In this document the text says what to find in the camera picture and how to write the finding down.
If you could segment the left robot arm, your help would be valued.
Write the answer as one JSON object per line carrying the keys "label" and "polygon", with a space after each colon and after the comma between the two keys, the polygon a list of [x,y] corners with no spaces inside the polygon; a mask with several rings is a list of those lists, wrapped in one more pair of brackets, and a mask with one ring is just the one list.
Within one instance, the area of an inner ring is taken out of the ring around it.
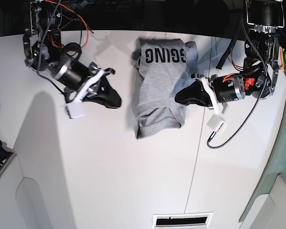
{"label": "left robot arm", "polygon": [[234,66],[237,73],[213,75],[205,81],[194,74],[194,83],[176,94],[177,103],[215,108],[247,95],[264,99],[274,93],[279,72],[277,30],[285,25],[283,2],[246,0],[245,11],[239,26],[245,35],[243,66]]}

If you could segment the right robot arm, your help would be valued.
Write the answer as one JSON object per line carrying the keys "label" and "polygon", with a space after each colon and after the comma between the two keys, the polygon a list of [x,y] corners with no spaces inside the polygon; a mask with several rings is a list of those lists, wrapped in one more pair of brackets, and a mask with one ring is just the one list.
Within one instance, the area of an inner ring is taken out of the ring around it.
{"label": "right robot arm", "polygon": [[112,68],[101,69],[94,62],[85,66],[79,61],[83,45],[61,42],[62,10],[74,10],[60,0],[30,0],[27,5],[29,27],[23,35],[25,64],[39,77],[65,86],[59,90],[66,104],[93,102],[109,109],[121,107],[122,100],[110,86],[107,75]]}

